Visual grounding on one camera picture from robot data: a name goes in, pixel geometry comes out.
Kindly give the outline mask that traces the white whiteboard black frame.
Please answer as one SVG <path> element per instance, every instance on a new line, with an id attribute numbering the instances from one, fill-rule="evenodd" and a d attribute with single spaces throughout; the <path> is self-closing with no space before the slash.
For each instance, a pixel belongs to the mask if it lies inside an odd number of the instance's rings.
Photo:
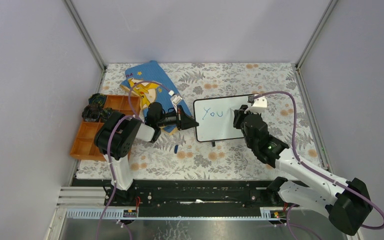
<path id="1" fill-rule="evenodd" d="M 196 140 L 200 143 L 243 138 L 240 129 L 233 127 L 234 110 L 248 105 L 252 94 L 197 99 L 193 102 Z"/>

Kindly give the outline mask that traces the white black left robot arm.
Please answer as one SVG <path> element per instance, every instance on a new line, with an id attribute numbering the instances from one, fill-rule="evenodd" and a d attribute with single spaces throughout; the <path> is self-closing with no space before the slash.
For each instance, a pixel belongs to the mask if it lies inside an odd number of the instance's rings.
<path id="1" fill-rule="evenodd" d="M 165 112 L 159 102 L 153 102 L 144 122 L 116 111 L 96 133 L 94 145 L 109 164 L 111 184 L 118 189 L 115 197 L 122 205 L 128 206 L 135 200 L 135 192 L 130 188 L 134 178 L 128 163 L 134 141 L 154 143 L 162 128 L 167 126 L 175 126 L 181 131 L 198 127 L 199 123 L 184 111 L 182 105 Z"/>

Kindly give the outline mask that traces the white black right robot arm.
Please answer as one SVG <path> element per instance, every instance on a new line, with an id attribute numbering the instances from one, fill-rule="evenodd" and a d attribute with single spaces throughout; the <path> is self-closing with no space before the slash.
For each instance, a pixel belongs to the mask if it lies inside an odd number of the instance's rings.
<path id="1" fill-rule="evenodd" d="M 262 118 L 266 107 L 265 104 L 244 104 L 233 111 L 230 127 L 217 122 L 216 129 L 209 133 L 222 134 L 237 129 L 260 162 L 305 184 L 292 189 L 295 186 L 292 181 L 277 177 L 266 193 L 271 205 L 297 204 L 327 217 L 339 231 L 354 236 L 373 209 L 366 184 L 358 178 L 349 181 L 323 170 L 301 158 L 293 146 L 271 135 Z"/>

